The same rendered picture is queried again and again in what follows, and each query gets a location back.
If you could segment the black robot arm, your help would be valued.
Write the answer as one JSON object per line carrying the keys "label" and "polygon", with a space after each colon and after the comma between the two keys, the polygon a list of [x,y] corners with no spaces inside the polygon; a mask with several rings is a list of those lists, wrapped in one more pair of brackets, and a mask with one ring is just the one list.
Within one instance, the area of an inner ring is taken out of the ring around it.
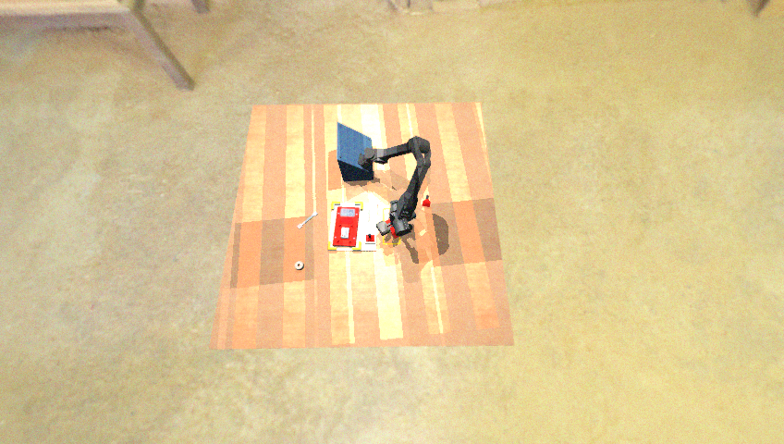
{"label": "black robot arm", "polygon": [[[399,200],[390,201],[390,217],[393,219],[393,228],[396,236],[403,236],[411,232],[412,224],[408,224],[407,219],[411,219],[418,203],[418,192],[423,184],[423,180],[428,168],[431,166],[431,148],[426,139],[418,136],[410,138],[406,143],[386,149],[371,149],[366,147],[364,154],[360,154],[358,164],[369,169],[373,162],[377,164],[388,164],[388,159],[404,154],[412,153],[416,159],[417,166],[411,177],[408,189],[401,194]],[[424,158],[423,155],[424,154]],[[403,213],[406,211],[408,213]]]}

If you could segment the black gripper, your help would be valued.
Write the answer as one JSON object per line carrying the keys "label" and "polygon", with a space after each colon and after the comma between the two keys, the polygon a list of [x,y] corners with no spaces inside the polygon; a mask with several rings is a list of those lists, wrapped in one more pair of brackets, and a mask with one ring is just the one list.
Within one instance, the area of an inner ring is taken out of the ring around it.
{"label": "black gripper", "polygon": [[[389,214],[389,219],[390,219],[389,223],[386,223],[386,222],[384,222],[382,220],[381,222],[376,224],[376,227],[377,227],[377,229],[379,230],[379,232],[380,232],[380,234],[382,236],[385,236],[386,234],[391,232],[390,228],[393,227],[393,222],[392,222],[393,219],[390,217],[390,212],[388,214]],[[407,219],[407,221],[410,222],[414,218],[416,218],[416,213],[415,212],[413,212],[411,219]]]}

